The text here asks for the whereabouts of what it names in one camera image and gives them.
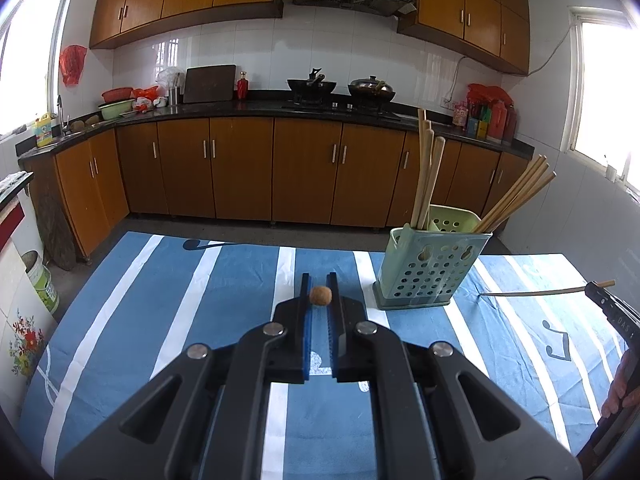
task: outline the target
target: electrical outlet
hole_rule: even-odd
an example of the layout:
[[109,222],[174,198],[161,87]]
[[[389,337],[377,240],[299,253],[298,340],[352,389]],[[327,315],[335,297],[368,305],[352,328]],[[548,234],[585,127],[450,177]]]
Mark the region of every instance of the electrical outlet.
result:
[[447,110],[453,110],[453,100],[448,100],[446,97],[443,97],[440,100],[440,106],[446,108]]

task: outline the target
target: human hand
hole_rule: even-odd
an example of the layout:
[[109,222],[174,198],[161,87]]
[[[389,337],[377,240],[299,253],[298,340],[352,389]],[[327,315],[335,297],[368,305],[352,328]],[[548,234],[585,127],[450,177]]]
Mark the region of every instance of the human hand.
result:
[[617,413],[620,408],[620,399],[622,399],[622,407],[628,408],[640,404],[640,386],[628,395],[626,393],[625,369],[631,359],[630,351],[627,350],[622,354],[622,359],[616,370],[616,376],[609,387],[609,395],[602,405],[602,418],[609,418],[612,413]]

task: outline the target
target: metal screw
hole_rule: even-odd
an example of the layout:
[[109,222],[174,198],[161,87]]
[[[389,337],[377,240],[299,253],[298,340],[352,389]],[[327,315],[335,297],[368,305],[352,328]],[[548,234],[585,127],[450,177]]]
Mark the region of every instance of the metal screw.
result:
[[277,336],[284,332],[284,327],[280,323],[267,323],[263,328],[262,332],[265,335]]
[[453,346],[444,341],[438,341],[433,345],[433,353],[438,357],[449,357],[453,354]]
[[209,348],[201,343],[196,343],[187,348],[187,355],[191,359],[204,359],[209,353]]
[[378,326],[371,321],[361,321],[356,325],[358,334],[372,335],[378,331]]

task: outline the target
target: floral pattern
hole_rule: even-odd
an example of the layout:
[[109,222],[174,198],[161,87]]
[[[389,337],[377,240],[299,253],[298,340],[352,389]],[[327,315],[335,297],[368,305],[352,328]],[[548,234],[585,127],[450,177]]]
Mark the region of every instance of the floral pattern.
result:
[[27,377],[28,384],[44,351],[46,341],[42,330],[34,327],[33,316],[25,318],[20,315],[20,311],[17,315],[18,321],[12,325],[15,341],[9,343],[9,355],[14,358],[13,373]]

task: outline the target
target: red bottle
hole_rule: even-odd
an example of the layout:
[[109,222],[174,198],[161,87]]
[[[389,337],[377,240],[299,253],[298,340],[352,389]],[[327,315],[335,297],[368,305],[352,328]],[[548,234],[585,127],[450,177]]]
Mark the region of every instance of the red bottle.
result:
[[241,72],[240,79],[238,79],[238,99],[245,99],[248,91],[249,82],[246,79],[246,72]]

